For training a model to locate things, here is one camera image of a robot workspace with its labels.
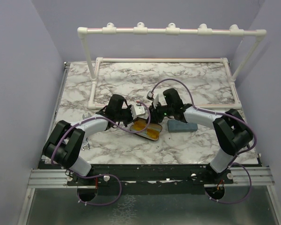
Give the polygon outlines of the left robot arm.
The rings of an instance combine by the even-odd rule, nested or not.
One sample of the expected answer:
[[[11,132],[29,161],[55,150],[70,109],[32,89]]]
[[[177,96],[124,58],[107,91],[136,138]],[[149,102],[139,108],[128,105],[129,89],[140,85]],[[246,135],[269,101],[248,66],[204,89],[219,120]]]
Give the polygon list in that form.
[[[114,94],[108,105],[94,116],[76,123],[59,121],[46,141],[42,154],[77,173],[78,180],[89,185],[93,182],[94,173],[91,164],[79,156],[83,144],[91,135],[106,131],[121,122],[125,126],[133,122],[132,105],[128,105],[123,96]]]

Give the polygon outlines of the black glasses case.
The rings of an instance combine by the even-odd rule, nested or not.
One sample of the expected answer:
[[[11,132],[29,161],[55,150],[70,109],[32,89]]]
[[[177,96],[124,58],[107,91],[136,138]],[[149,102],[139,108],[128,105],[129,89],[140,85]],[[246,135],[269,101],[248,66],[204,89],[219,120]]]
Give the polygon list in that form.
[[[162,130],[162,125],[155,123],[147,124],[144,118],[137,118],[130,126],[130,131],[139,131],[136,135],[151,141],[157,141]]]

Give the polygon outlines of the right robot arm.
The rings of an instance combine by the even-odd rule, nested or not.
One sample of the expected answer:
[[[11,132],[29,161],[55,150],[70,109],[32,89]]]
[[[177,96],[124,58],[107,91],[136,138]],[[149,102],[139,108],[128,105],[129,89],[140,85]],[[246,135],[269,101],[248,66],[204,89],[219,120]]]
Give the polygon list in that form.
[[[237,153],[253,140],[253,132],[235,109],[226,112],[198,109],[190,103],[183,103],[174,88],[165,90],[163,96],[165,105],[155,98],[149,107],[151,123],[159,124],[165,117],[173,117],[177,121],[196,123],[215,131],[220,149],[208,165],[206,179],[217,183]]]

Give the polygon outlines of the blue-grey glasses case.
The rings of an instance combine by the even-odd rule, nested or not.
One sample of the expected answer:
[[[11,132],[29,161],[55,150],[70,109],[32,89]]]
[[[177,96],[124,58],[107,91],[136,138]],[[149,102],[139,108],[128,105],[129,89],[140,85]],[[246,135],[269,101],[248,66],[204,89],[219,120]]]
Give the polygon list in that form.
[[[184,123],[178,120],[168,120],[167,128],[170,133],[195,132],[198,130],[196,123]]]

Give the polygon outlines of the orange plastic sunglasses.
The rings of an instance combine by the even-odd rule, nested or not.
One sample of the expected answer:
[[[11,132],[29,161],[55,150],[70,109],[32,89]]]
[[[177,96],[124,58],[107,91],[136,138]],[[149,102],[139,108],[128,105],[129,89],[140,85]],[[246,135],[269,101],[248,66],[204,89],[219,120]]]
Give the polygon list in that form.
[[[146,123],[137,121],[132,125],[132,129],[134,131],[143,130],[142,132],[137,133],[138,135],[142,135],[146,138],[151,138],[153,140],[158,139],[160,132],[153,128],[145,128],[145,126],[146,126]]]

